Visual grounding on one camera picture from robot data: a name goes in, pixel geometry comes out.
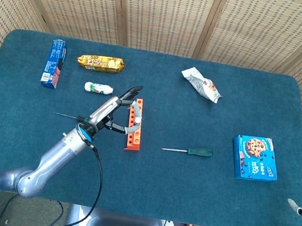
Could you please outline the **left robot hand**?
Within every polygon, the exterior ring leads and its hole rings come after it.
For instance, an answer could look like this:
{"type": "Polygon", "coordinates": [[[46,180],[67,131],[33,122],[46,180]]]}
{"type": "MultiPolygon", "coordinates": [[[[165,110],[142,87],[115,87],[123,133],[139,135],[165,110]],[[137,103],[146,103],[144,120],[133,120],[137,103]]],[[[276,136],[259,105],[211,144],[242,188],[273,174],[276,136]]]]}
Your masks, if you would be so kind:
{"type": "Polygon", "coordinates": [[[94,111],[94,113],[89,116],[88,121],[83,124],[82,128],[84,131],[86,131],[91,137],[102,130],[102,128],[121,134],[129,134],[137,131],[142,121],[142,115],[138,103],[134,98],[142,88],[142,86],[135,86],[121,96],[114,96],[107,100],[96,111],[94,111]],[[134,111],[134,124],[132,127],[123,127],[113,123],[114,112],[122,106],[127,108],[131,107],[131,110],[134,111]]]}

